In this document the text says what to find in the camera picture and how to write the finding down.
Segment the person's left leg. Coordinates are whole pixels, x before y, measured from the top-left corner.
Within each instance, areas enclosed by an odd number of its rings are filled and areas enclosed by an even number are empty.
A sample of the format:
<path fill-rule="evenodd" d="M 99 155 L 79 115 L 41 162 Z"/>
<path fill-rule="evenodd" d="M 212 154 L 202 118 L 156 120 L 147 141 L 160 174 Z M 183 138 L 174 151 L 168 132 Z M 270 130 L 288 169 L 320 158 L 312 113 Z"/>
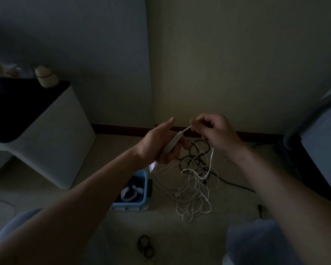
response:
<path fill-rule="evenodd" d="M 43 208 L 31 209 L 14 217 L 0 230 L 0 241 L 2 241 L 5 237 L 9 236 L 9 234 L 18 229 L 18 227 L 20 227 L 32 217 L 34 217 L 36 214 L 38 214 L 42 209 Z"/>

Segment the person's right forearm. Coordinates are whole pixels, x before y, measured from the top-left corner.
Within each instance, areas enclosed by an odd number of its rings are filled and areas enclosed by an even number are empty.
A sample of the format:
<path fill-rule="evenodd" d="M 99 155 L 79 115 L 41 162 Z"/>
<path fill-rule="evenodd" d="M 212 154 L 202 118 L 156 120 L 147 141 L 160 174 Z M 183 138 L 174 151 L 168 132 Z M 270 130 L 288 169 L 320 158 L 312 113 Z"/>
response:
<path fill-rule="evenodd" d="M 331 202 L 244 146 L 238 165 L 305 265 L 331 265 Z"/>

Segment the person's right hand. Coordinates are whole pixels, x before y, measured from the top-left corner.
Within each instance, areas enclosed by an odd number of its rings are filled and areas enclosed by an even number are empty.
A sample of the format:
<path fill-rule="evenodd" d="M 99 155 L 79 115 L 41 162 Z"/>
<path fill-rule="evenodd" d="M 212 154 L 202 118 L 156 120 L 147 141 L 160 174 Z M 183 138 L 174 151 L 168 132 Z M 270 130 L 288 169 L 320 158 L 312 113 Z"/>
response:
<path fill-rule="evenodd" d="M 190 120 L 190 126 L 226 159 L 235 164 L 239 164 L 248 151 L 246 144 L 223 115 L 203 113 L 196 119 Z"/>

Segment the person's left hand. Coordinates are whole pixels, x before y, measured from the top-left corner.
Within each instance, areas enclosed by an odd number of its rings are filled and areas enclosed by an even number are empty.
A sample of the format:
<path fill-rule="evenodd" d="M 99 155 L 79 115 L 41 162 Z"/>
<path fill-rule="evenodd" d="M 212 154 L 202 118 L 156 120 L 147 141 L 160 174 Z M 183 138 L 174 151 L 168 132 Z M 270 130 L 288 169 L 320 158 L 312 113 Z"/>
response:
<path fill-rule="evenodd" d="M 181 149 L 189 150 L 190 143 L 181 137 L 172 150 L 162 156 L 163 149 L 176 136 L 176 132 L 170 130 L 167 133 L 158 133 L 158 126 L 147 133 L 147 135 L 134 146 L 142 166 L 147 166 L 157 161 L 160 164 L 169 164 L 172 160 L 178 159 Z"/>

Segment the person's right leg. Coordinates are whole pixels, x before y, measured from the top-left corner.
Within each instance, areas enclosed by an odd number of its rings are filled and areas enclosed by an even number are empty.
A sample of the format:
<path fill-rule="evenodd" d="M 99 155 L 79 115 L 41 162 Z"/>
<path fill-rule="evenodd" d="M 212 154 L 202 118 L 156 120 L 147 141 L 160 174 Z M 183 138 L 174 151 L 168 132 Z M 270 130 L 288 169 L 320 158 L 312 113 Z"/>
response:
<path fill-rule="evenodd" d="M 274 220 L 230 226 L 222 265 L 304 265 Z"/>

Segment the white side table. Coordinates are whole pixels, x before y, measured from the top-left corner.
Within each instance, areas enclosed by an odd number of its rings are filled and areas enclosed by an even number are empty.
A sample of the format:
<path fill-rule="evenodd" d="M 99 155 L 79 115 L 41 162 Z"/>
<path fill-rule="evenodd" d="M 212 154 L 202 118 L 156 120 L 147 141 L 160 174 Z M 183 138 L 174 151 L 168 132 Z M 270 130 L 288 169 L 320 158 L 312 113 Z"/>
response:
<path fill-rule="evenodd" d="M 0 78 L 0 151 L 70 189 L 95 139 L 69 81 L 45 89 L 37 79 Z"/>

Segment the person's leg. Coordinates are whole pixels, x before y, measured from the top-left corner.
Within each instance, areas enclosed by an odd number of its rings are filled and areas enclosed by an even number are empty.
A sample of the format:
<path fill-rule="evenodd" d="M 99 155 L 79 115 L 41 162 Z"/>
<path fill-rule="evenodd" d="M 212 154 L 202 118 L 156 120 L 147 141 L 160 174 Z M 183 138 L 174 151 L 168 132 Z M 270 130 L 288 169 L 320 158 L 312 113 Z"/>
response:
<path fill-rule="evenodd" d="M 274 220 L 230 226 L 222 265 L 304 265 Z"/>
<path fill-rule="evenodd" d="M 5 237 L 9 236 L 9 234 L 18 229 L 18 227 L 20 227 L 32 217 L 34 217 L 36 214 L 38 214 L 42 209 L 43 208 L 31 209 L 14 217 L 0 230 L 0 241 L 2 241 Z"/>

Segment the person's left forearm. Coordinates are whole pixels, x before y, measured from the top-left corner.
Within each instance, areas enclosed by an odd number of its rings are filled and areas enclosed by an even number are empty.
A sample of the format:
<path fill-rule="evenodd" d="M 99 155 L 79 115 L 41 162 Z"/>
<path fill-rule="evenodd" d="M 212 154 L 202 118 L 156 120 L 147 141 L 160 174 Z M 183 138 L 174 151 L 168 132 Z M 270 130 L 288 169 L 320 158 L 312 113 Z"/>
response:
<path fill-rule="evenodd" d="M 131 176 L 147 165 L 134 146 L 0 242 L 0 265 L 78 263 Z"/>

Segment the blue plastic box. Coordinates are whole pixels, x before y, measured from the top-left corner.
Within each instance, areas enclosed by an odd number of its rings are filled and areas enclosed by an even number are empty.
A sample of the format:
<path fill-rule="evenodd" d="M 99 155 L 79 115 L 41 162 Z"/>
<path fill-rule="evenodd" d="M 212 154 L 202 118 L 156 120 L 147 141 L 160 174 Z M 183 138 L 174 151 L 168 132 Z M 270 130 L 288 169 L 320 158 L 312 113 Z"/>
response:
<path fill-rule="evenodd" d="M 112 204 L 111 211 L 145 211 L 149 207 L 153 182 L 149 174 L 142 169 L 137 171 L 125 185 Z"/>

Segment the grey bed frame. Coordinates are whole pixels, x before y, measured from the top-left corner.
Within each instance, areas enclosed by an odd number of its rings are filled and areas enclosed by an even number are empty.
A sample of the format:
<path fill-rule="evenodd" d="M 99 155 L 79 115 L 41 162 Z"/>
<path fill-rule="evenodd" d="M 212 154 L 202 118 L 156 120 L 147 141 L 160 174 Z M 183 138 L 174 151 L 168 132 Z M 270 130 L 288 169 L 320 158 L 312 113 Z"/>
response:
<path fill-rule="evenodd" d="M 331 201 L 331 89 L 283 137 L 301 182 Z"/>

